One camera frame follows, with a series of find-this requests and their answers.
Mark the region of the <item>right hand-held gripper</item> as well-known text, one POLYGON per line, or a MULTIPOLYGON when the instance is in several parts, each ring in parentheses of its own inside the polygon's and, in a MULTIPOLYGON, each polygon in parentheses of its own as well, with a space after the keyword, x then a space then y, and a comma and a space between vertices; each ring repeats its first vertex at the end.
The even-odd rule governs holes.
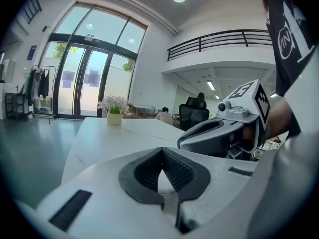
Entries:
POLYGON ((177 147, 208 156, 233 156, 253 153, 264 140, 270 104, 259 80, 243 84, 218 104, 215 119, 201 122, 187 130, 177 147), (255 129, 254 145, 243 141, 243 130, 255 129))

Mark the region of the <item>person's right hand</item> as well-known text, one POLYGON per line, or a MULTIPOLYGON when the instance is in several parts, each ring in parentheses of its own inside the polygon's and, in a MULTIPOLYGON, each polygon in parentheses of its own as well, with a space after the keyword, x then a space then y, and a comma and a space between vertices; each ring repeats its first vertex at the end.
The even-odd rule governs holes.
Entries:
POLYGON ((255 129, 247 126, 243 130, 243 141, 246 144, 254 145, 255 143, 255 129))

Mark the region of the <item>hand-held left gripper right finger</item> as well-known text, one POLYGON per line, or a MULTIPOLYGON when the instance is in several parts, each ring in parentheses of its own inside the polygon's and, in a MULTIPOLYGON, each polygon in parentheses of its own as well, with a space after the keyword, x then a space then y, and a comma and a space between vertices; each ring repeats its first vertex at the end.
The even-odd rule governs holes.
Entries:
POLYGON ((163 147, 161 181, 169 195, 161 237, 246 239, 252 213, 240 194, 256 166, 163 147))

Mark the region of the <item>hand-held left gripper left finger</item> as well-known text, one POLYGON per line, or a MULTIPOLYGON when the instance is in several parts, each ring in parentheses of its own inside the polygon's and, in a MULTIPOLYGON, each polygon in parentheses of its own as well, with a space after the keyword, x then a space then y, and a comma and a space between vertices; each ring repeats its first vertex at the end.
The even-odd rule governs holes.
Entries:
POLYGON ((36 208, 57 239, 176 239, 158 193, 162 149, 90 166, 47 195, 36 208))

